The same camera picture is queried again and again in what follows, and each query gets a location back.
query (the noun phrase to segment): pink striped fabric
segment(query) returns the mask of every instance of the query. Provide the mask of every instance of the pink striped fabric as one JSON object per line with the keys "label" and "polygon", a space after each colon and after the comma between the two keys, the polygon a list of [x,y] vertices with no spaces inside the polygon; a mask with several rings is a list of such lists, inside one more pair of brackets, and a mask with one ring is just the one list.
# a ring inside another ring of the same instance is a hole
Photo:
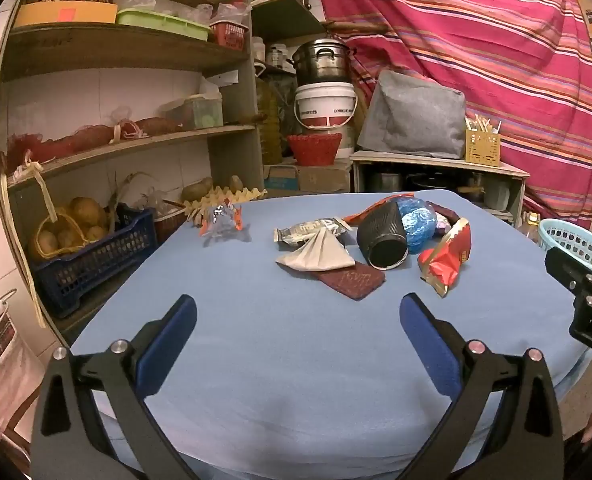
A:
{"label": "pink striped fabric", "polygon": [[347,34],[368,96],[383,68],[461,90],[502,120],[502,160],[531,174],[527,209],[592,218],[592,58],[576,0],[321,0],[327,19],[388,25]]}

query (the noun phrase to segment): white cloth napkin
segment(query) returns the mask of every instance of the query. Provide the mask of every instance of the white cloth napkin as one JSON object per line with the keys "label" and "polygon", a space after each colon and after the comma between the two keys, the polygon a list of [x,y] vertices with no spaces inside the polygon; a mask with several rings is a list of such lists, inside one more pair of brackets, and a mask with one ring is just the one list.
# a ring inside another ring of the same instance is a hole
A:
{"label": "white cloth napkin", "polygon": [[276,258],[276,263],[295,270],[332,270],[356,264],[329,229],[322,228],[302,247]]}

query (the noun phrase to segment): plastic bottle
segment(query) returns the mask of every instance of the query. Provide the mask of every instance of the plastic bottle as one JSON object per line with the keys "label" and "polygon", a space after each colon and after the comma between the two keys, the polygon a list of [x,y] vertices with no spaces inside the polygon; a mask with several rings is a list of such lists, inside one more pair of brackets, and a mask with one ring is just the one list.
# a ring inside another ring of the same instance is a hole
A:
{"label": "plastic bottle", "polygon": [[527,220],[522,223],[522,225],[518,228],[518,230],[527,236],[529,240],[534,242],[535,244],[540,243],[540,236],[538,235],[538,224],[540,223],[540,219],[538,215],[534,212],[531,212],[527,215]]}

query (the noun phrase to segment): table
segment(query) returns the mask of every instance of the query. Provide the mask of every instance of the table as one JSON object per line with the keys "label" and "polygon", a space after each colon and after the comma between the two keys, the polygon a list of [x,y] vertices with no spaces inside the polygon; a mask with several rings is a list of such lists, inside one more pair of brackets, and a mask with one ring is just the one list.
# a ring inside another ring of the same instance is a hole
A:
{"label": "table", "polygon": [[[420,280],[414,255],[362,301],[274,262],[274,227],[359,212],[383,194],[261,200],[243,205],[244,240],[209,242],[182,226],[110,298],[73,352],[130,339],[180,294],[193,296],[194,334],[146,402],[176,449],[246,478],[359,478],[409,462],[448,399],[436,393],[400,327],[407,292],[466,340],[508,354],[542,349],[564,394],[582,371],[585,347],[567,333],[573,296],[546,274],[542,250],[454,193],[417,195],[471,223],[470,260],[445,298]],[[364,261],[358,246],[348,250]],[[106,397],[97,399],[110,413]],[[476,430],[479,446],[498,401],[490,399]],[[474,444],[463,460],[475,451]]]}

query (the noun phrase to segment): black textured cup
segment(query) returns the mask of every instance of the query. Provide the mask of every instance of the black textured cup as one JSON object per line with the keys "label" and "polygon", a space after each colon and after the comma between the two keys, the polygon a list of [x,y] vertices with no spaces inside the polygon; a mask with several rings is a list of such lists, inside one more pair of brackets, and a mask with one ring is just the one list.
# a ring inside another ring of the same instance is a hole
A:
{"label": "black textured cup", "polygon": [[395,200],[370,211],[358,226],[356,241],[372,267],[393,269],[407,258],[407,235]]}

